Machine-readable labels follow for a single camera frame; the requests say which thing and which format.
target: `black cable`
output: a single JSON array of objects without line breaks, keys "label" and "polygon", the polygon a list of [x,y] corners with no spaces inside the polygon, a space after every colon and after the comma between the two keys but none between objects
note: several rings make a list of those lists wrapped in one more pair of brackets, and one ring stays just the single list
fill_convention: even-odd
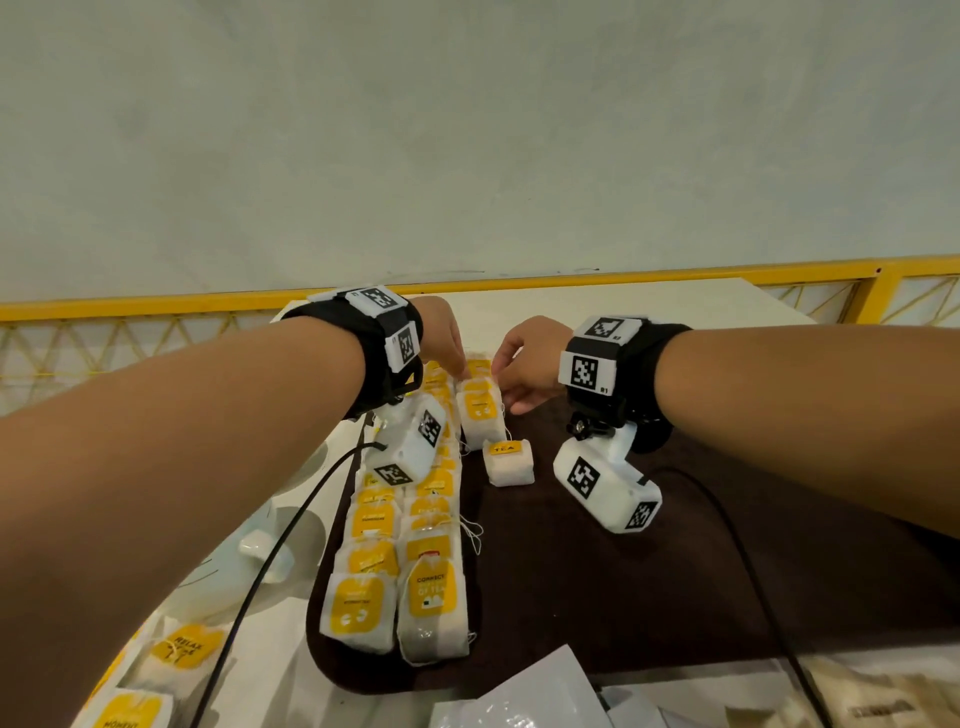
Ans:
[{"label": "black cable", "polygon": [[250,609],[250,605],[253,602],[253,596],[256,594],[257,588],[263,581],[263,577],[266,576],[270,565],[274,562],[276,555],[280,552],[280,547],[283,546],[283,542],[287,540],[287,536],[290,535],[290,532],[294,529],[294,526],[297,525],[297,522],[300,520],[300,516],[303,515],[307,509],[307,506],[310,505],[317,493],[320,492],[320,489],[323,488],[330,476],[336,473],[337,469],[340,468],[340,466],[347,462],[347,460],[349,460],[351,457],[356,455],[357,452],[366,448],[377,448],[384,450],[387,447],[381,443],[366,443],[364,445],[358,445],[356,448],[352,448],[345,453],[343,457],[337,460],[337,462],[335,462],[331,468],[324,473],[324,477],[322,477],[320,482],[314,486],[314,489],[310,491],[310,495],[306,497],[303,505],[300,507],[297,513],[294,514],[294,517],[290,520],[290,524],[283,529],[283,533],[281,533],[279,538],[276,539],[276,544],[274,544],[273,550],[271,550],[270,555],[264,560],[263,566],[260,567],[259,573],[253,580],[250,590],[247,592],[247,596],[243,600],[243,604],[240,605],[240,611],[237,612],[237,616],[233,620],[233,626],[230,627],[230,632],[227,635],[227,638],[224,640],[224,648],[220,651],[220,657],[217,658],[217,664],[213,666],[213,671],[210,673],[210,677],[206,681],[204,694],[201,696],[200,703],[197,705],[197,712],[193,714],[193,720],[190,721],[190,728],[199,728],[201,718],[204,717],[204,712],[206,711],[206,706],[209,704],[210,697],[213,695],[213,689],[216,687],[217,680],[220,679],[220,675],[224,671],[224,666],[227,664],[227,657],[230,653],[230,648],[233,647],[233,641],[236,639],[237,632],[240,630],[240,622],[242,622],[243,617],[247,615],[247,610]]},{"label": "black cable", "polygon": [[686,471],[682,471],[679,468],[663,466],[661,468],[654,468],[650,473],[647,473],[647,475],[651,480],[653,480],[660,473],[673,473],[685,478],[687,482],[690,482],[697,487],[697,490],[703,494],[703,496],[709,501],[710,505],[712,505],[716,512],[720,515],[720,520],[723,521],[724,525],[727,527],[727,530],[730,532],[730,537],[733,541],[733,545],[736,547],[736,552],[740,554],[740,560],[743,562],[743,569],[747,572],[747,576],[750,577],[750,583],[754,587],[756,600],[760,602],[760,608],[763,610],[763,615],[767,618],[767,622],[770,625],[770,631],[773,633],[774,640],[777,642],[777,647],[786,657],[787,663],[790,664],[790,667],[797,675],[797,681],[800,683],[801,690],[803,690],[807,701],[809,701],[810,706],[813,708],[813,712],[817,714],[821,724],[824,726],[824,728],[833,728],[833,721],[830,720],[827,706],[824,705],[824,701],[821,699],[819,693],[817,693],[813,685],[810,684],[809,678],[806,676],[806,672],[801,666],[800,661],[797,659],[797,654],[787,642],[786,635],[783,633],[783,628],[780,626],[780,622],[777,620],[777,615],[774,613],[773,607],[770,606],[770,600],[767,599],[766,593],[760,586],[760,578],[756,575],[754,562],[751,561],[750,554],[747,553],[747,548],[740,540],[740,534],[737,532],[736,526],[733,525],[733,519],[730,517],[730,514],[727,513],[727,509],[723,507],[723,503],[720,502],[720,498],[718,498],[710,488],[701,483],[693,475],[687,473]]}]

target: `white wall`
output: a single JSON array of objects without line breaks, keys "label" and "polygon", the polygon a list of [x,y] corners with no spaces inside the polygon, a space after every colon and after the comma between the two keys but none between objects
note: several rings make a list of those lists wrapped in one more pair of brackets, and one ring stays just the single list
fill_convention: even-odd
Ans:
[{"label": "white wall", "polygon": [[955,0],[7,0],[0,301],[953,253]]}]

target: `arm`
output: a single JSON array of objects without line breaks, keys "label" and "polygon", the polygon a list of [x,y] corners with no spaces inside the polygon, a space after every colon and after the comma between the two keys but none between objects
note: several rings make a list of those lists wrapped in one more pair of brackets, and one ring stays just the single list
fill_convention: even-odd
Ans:
[{"label": "arm", "polygon": [[[413,303],[421,355],[460,374],[449,306]],[[139,623],[340,422],[364,371],[353,334],[303,317],[0,419],[8,722],[69,725]]]},{"label": "arm", "polygon": [[[512,412],[564,392],[571,334],[542,317],[508,333],[492,368]],[[714,448],[960,537],[958,375],[957,330],[733,328],[671,340],[655,390],[670,422]]]}]

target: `brown cloth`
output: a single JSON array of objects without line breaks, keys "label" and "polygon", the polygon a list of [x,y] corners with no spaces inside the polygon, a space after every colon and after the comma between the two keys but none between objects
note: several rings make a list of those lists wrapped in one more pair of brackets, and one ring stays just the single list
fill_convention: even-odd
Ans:
[{"label": "brown cloth", "polygon": [[485,534],[478,557],[464,540],[470,629],[479,637],[462,660],[412,668],[396,651],[366,655],[320,634],[345,489],[306,620],[310,652],[334,684],[361,693],[456,687],[476,697],[564,643],[591,677],[776,656],[724,524],[684,477],[657,476],[663,466],[699,478],[726,506],[797,651],[960,637],[956,542],[750,468],[680,432],[631,457],[663,492],[653,523],[637,534],[606,531],[553,475],[569,415],[554,400],[508,417],[514,437],[532,444],[533,485],[494,488],[482,453],[464,458],[461,510]]}]

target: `hand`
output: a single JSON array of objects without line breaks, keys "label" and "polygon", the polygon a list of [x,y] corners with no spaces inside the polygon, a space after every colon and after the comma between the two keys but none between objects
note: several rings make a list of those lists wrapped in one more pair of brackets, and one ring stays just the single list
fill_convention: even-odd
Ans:
[{"label": "hand", "polygon": [[491,371],[513,414],[529,412],[566,391],[557,376],[560,353],[572,336],[572,328],[546,316],[534,316],[507,332]]},{"label": "hand", "polygon": [[410,303],[423,319],[420,358],[436,361],[458,379],[466,379],[467,357],[450,304],[439,296],[419,296]]}]

